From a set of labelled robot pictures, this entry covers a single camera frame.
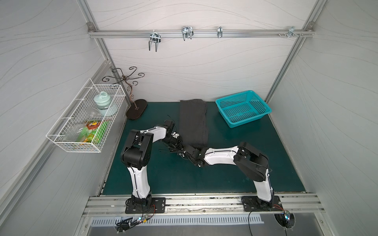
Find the dark grey long pants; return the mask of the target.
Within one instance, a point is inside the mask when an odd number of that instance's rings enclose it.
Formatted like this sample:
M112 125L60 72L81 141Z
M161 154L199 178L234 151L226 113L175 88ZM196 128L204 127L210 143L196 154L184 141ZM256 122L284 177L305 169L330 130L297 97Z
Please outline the dark grey long pants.
M204 148L208 145L207 103L201 99L181 100L179 134L184 146Z

